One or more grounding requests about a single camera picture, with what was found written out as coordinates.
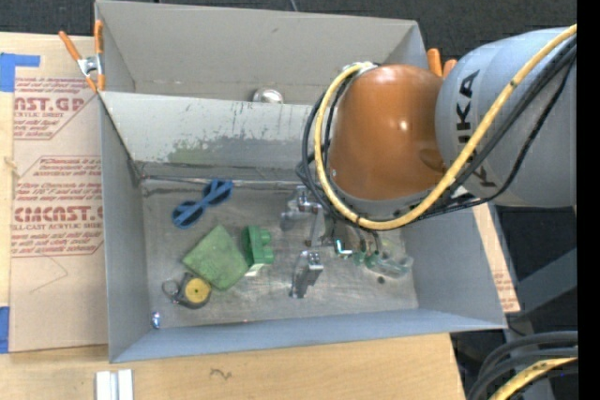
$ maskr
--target bin floor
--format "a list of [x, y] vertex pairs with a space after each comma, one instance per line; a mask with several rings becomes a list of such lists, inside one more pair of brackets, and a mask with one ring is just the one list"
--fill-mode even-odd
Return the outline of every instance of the bin floor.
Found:
[[[207, 208], [191, 228], [177, 228], [171, 220], [173, 209], [185, 200], [201, 199], [205, 185], [155, 179], [142, 183], [150, 305], [160, 313], [161, 328], [418, 307], [411, 274], [400, 279], [386, 276], [381, 283], [379, 274], [354, 265], [352, 259], [341, 259], [332, 246], [317, 248], [323, 271], [316, 284], [308, 287], [306, 297], [291, 297], [293, 268], [299, 254], [308, 249], [305, 240], [314, 219], [311, 215], [294, 222], [289, 230], [281, 229], [281, 214], [296, 184], [236, 183], [230, 199]], [[213, 289], [209, 302], [200, 309], [174, 304], [163, 291], [163, 283], [182, 279], [187, 271], [182, 258], [219, 224], [238, 246], [244, 227], [258, 225], [269, 230], [275, 262], [262, 267], [256, 276], [242, 277], [230, 289]], [[403, 249], [397, 231], [383, 232], [382, 237]]]

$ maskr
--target green block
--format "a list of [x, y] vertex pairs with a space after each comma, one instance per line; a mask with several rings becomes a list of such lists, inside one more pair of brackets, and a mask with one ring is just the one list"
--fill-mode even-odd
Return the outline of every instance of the green block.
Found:
[[250, 267], [248, 275], [256, 274], [263, 265], [275, 261], [269, 230], [261, 229], [256, 225], [249, 225], [242, 230], [242, 247], [246, 255], [246, 264]]
[[203, 237], [183, 262], [194, 274], [219, 290], [233, 286], [248, 271], [244, 256], [222, 225], [217, 225]]

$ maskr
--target wooden table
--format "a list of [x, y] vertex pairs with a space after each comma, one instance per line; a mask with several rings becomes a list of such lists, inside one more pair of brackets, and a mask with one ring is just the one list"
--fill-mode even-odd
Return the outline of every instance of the wooden table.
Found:
[[93, 399], [95, 373], [133, 370], [134, 398], [465, 398], [448, 334], [108, 364], [107, 348], [0, 355], [0, 398]]

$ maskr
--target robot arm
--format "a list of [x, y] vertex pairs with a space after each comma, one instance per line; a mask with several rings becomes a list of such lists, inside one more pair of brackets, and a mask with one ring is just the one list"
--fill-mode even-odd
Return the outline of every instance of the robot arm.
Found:
[[[575, 205], [576, 86], [576, 25], [487, 44], [445, 80], [358, 63], [313, 109], [305, 140], [314, 122], [320, 185], [307, 144], [302, 177], [334, 215], [368, 230], [490, 200]], [[469, 199], [457, 200], [460, 187]]]

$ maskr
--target metal screw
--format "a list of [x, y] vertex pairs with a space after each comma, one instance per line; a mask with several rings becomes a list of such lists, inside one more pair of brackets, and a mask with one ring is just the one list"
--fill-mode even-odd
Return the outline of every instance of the metal screw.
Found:
[[152, 328], [160, 328], [160, 314], [159, 312], [152, 312]]

